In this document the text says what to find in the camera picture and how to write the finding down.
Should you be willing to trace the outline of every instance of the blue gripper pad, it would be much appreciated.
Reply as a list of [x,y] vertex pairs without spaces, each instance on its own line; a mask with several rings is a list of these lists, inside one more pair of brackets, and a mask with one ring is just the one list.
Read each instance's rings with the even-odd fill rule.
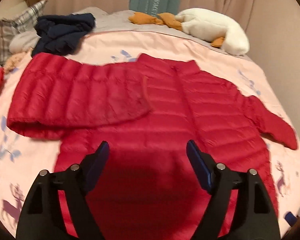
[[94,189],[109,158],[109,153],[109,144],[103,141],[95,153],[86,155],[80,163],[83,174],[85,175],[85,193]]
[[213,158],[199,150],[194,141],[187,143],[186,152],[194,173],[202,189],[211,194],[213,189],[213,167],[216,165]]

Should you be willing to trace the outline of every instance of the folded dark garment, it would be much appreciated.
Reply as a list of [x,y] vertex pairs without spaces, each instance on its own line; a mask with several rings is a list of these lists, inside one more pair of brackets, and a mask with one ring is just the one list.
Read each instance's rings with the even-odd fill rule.
[[94,26],[95,18],[91,13],[41,16],[34,27],[41,38],[32,51],[32,57],[40,52],[60,56],[73,54],[80,39]]

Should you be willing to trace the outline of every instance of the silver screw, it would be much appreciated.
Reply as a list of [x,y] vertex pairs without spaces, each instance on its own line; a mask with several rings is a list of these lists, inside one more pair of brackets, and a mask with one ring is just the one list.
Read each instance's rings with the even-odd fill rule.
[[73,164],[71,167],[70,167],[71,171],[77,171],[79,169],[79,165],[78,164]]
[[42,170],[39,172],[40,176],[46,176],[48,174],[47,170]]
[[249,172],[254,176],[257,175],[258,172],[255,169],[250,169]]
[[219,169],[219,170],[224,170],[225,168],[226,168],[226,166],[223,164],[223,163],[218,163],[217,164],[217,168]]

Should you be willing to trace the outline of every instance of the brown plush toy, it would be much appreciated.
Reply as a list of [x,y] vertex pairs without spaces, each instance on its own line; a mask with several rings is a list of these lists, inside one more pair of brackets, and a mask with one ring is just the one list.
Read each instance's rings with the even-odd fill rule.
[[[134,16],[129,17],[129,21],[131,21],[134,24],[157,24],[157,25],[167,25],[169,28],[176,29],[178,31],[183,31],[182,30],[182,23],[177,21],[175,16],[171,13],[159,13],[158,16],[160,19],[157,17],[148,15],[146,13],[141,13],[141,12],[135,12]],[[221,48],[223,41],[225,40],[224,37],[220,37],[215,39],[212,43],[211,46],[215,48]]]

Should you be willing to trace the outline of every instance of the red puffer jacket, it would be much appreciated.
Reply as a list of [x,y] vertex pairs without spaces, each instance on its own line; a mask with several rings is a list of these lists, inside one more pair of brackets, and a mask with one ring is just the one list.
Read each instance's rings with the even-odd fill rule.
[[[15,90],[7,123],[25,136],[61,139],[55,171],[79,163],[103,140],[110,144],[106,167],[87,196],[107,240],[190,239],[209,201],[186,156],[190,139],[233,170],[257,169],[275,210],[260,133],[297,148],[293,129],[258,98],[244,97],[194,61],[145,54],[98,67],[38,54]],[[234,194],[223,234],[235,200]]]

